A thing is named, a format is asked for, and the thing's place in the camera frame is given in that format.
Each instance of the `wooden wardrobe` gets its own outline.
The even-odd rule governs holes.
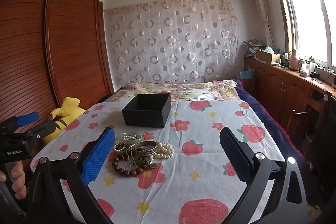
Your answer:
[[[101,15],[99,0],[0,0],[0,121],[112,92]]]

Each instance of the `floral bedsheet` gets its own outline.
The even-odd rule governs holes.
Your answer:
[[[172,102],[162,129],[126,126],[121,112],[126,104],[94,105],[46,145],[31,163],[34,171],[42,156],[59,160],[81,151],[106,127],[113,128],[116,136],[134,131],[142,133],[145,140],[169,142],[175,155],[168,160],[155,159],[156,168],[136,177],[121,177],[114,171],[111,161],[115,153],[111,151],[96,180],[89,183],[98,203],[116,224],[222,223],[246,188],[220,145],[223,127],[229,127],[254,152],[284,160],[263,123],[244,101]],[[272,183],[269,182],[251,222],[260,218]],[[62,180],[61,185],[73,216],[84,222],[68,183]]]
[[[236,100],[239,99],[235,90],[236,82],[222,80],[199,84],[156,84],[149,82],[134,82],[121,87],[106,102],[129,102],[137,94],[170,93],[172,101],[199,100]]]

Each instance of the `pearl necklace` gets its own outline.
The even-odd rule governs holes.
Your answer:
[[[154,157],[158,159],[170,159],[174,156],[175,152],[170,143],[161,143],[159,140],[156,141],[159,147]]]

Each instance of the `blue gripper pad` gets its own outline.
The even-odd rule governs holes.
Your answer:
[[[85,186],[88,186],[90,181],[94,181],[108,157],[115,141],[114,130],[108,128],[103,137],[96,144],[90,155],[83,163],[82,180]]]

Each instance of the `bed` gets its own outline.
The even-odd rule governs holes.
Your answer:
[[[106,127],[113,128],[117,137],[123,132],[142,133],[146,140],[169,142],[176,153],[168,160],[155,159],[157,167],[151,171],[125,178],[113,170],[111,161],[115,152],[111,151],[97,179],[89,183],[91,192],[110,219],[115,224],[221,223],[246,188],[219,143],[220,130],[228,126],[238,140],[248,143],[254,152],[263,152],[272,160],[284,160],[289,155],[295,157],[308,201],[311,205],[318,204],[316,186],[303,157],[263,107],[244,91],[239,81],[218,81],[194,87],[153,85],[125,86],[116,93],[118,96],[92,106],[35,156],[31,162],[32,171],[40,157],[64,159],[96,140]],[[134,92],[141,93],[143,88],[147,89],[146,92],[177,94],[172,99],[171,112],[162,129],[125,125],[121,109],[134,97]],[[175,88],[188,97],[180,98]],[[199,89],[204,89],[201,92],[204,94],[199,94]],[[229,90],[235,98],[223,97]],[[218,99],[206,100],[211,96]],[[61,181],[61,184],[73,216],[83,222],[67,182]],[[272,184],[272,181],[268,183],[250,222],[260,218]]]

